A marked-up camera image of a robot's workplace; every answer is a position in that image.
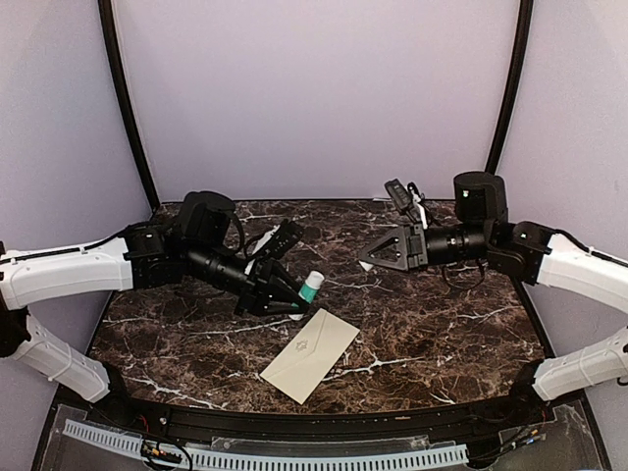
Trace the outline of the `green white glue stick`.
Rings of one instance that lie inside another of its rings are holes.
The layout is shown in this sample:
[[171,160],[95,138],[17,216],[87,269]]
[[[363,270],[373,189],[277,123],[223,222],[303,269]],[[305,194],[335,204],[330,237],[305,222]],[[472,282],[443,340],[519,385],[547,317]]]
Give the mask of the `green white glue stick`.
[[299,297],[304,299],[308,304],[311,304],[324,281],[325,276],[321,272],[316,270],[311,271],[299,290]]

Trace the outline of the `cream paper envelope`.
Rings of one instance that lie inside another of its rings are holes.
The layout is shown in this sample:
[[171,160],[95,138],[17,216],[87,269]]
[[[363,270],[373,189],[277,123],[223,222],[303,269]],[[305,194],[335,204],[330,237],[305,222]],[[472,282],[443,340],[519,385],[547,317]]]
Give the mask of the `cream paper envelope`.
[[358,334],[356,327],[319,309],[260,376],[303,404]]

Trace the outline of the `white glue stick cap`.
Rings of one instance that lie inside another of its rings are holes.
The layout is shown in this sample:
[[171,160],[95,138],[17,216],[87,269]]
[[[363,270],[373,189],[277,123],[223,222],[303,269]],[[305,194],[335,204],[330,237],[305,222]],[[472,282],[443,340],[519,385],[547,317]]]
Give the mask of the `white glue stick cap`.
[[374,268],[374,265],[368,262],[360,261],[359,264],[366,272],[369,272]]

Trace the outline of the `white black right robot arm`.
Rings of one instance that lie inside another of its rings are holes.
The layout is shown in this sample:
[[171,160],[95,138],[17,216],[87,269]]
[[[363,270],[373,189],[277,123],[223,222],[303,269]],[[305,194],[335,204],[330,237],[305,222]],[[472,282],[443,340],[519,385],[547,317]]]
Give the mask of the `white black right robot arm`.
[[[486,261],[489,268],[530,286],[582,294],[620,311],[627,309],[627,263],[585,245],[570,233],[525,221],[509,222],[503,178],[472,171],[453,179],[455,226],[428,221],[412,184],[388,181],[396,211],[408,218],[359,253],[364,269],[373,266],[409,272],[463,261]],[[524,424],[560,396],[609,380],[627,379],[627,331],[556,358],[525,365],[501,404],[511,426]]]

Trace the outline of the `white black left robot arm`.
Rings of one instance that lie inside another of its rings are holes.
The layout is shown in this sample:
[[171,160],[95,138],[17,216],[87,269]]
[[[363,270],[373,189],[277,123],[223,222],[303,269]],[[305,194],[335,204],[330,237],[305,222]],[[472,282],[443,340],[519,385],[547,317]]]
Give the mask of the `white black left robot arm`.
[[171,223],[129,225],[102,240],[34,251],[1,252],[1,355],[74,391],[118,428],[138,419],[114,368],[77,352],[28,311],[35,302],[99,291],[177,285],[193,277],[237,297],[235,312],[304,314],[309,301],[281,258],[302,228],[284,220],[247,254],[235,203],[213,191],[188,193]]

